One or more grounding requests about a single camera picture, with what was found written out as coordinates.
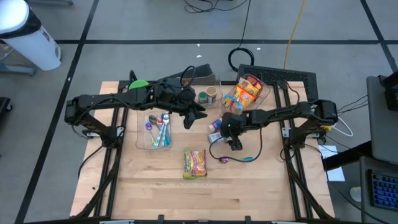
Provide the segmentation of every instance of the black keyboard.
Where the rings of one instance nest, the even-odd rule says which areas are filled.
[[[398,177],[368,170],[371,205],[398,211]]]

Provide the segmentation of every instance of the concrete floor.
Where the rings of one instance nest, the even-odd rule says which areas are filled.
[[[0,74],[0,96],[12,99],[0,131],[0,223],[12,223],[18,213],[37,162],[45,135],[71,62],[75,56],[94,0],[74,0],[75,5],[31,1],[33,11],[61,44],[63,62],[35,77]],[[241,0],[221,1],[229,8]],[[395,0],[367,0],[386,40],[397,40]],[[188,14],[183,1],[99,0],[88,32],[88,40],[240,39],[246,7],[234,11]],[[300,9],[300,1],[252,0],[245,39],[287,40]],[[308,0],[295,39],[377,40],[359,0]],[[125,80],[133,69],[138,78],[158,79],[182,71],[188,65],[209,63],[222,80],[234,80],[227,61],[237,44],[85,44],[78,61],[67,99],[80,94],[97,94],[102,81]],[[285,44],[244,44],[251,49],[256,65],[282,68]],[[398,45],[389,45],[398,57]],[[249,63],[237,53],[234,64]],[[365,78],[392,73],[380,44],[321,45],[294,44],[287,68],[315,72],[319,97],[342,106],[366,94]],[[343,115],[354,132],[353,138],[331,133],[347,146],[370,139],[365,108]],[[27,213],[26,222],[68,218],[86,141],[77,137],[63,122],[63,112],[55,130],[49,154]],[[339,151],[345,149],[337,146]],[[359,165],[343,168],[346,182],[333,183],[343,193],[359,185]],[[360,212],[331,189],[335,213],[342,220],[360,221]]]

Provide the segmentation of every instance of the wooden table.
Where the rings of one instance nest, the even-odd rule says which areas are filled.
[[[289,82],[306,101],[302,82]],[[118,82],[103,82],[101,94],[116,93]],[[200,86],[195,86],[198,93]],[[231,86],[223,86],[227,93]],[[280,91],[282,106],[283,92]],[[297,95],[289,90],[292,104]],[[273,90],[259,108],[276,108]],[[279,157],[282,138],[279,123],[271,123],[262,130],[263,148],[258,160],[250,163],[230,161],[222,164],[208,153],[207,126],[221,116],[219,108],[208,109],[208,117],[194,122],[186,130],[183,117],[172,114],[172,148],[169,151],[146,151],[136,147],[138,116],[152,110],[129,110],[118,183],[113,206],[113,219],[155,220],[159,214],[167,220],[243,220],[250,215],[253,220],[294,220],[294,211],[286,164]],[[95,117],[105,125],[111,124],[113,110],[97,110]],[[295,120],[297,126],[305,120]],[[218,156],[256,156],[260,143],[259,131],[249,131],[239,137],[242,151],[232,151],[227,144],[215,144],[213,154]],[[318,147],[316,140],[307,144]],[[101,145],[100,139],[88,141],[85,157]],[[185,180],[183,175],[183,150],[206,149],[206,178]],[[98,188],[105,150],[89,160],[81,171],[76,188],[71,215],[80,212]],[[325,172],[319,152],[306,147],[301,150],[308,189],[318,203],[334,216]],[[305,216],[303,197],[297,187],[301,214]],[[103,208],[108,201],[104,194]]]

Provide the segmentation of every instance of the yellow cable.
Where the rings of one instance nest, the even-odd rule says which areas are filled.
[[[297,17],[297,20],[296,20],[296,24],[294,24],[293,32],[292,32],[292,35],[290,36],[289,43],[287,43],[286,53],[285,53],[284,69],[286,69],[286,60],[287,60],[287,55],[289,54],[290,43],[291,43],[291,41],[293,39],[294,32],[296,32],[297,24],[299,24],[299,22],[300,22],[301,15],[303,14],[304,5],[305,5],[305,0],[303,0],[303,3],[301,4],[300,13],[298,14],[298,17]]]
[[[13,63],[12,65],[26,65],[26,63],[24,62],[23,59],[21,59],[20,56],[18,56],[17,54],[15,54],[12,50],[7,49],[6,46],[4,46],[4,44],[0,43],[0,47],[2,47],[5,51],[7,51],[9,54],[11,54],[12,56],[14,56],[16,59],[20,60],[20,63]]]

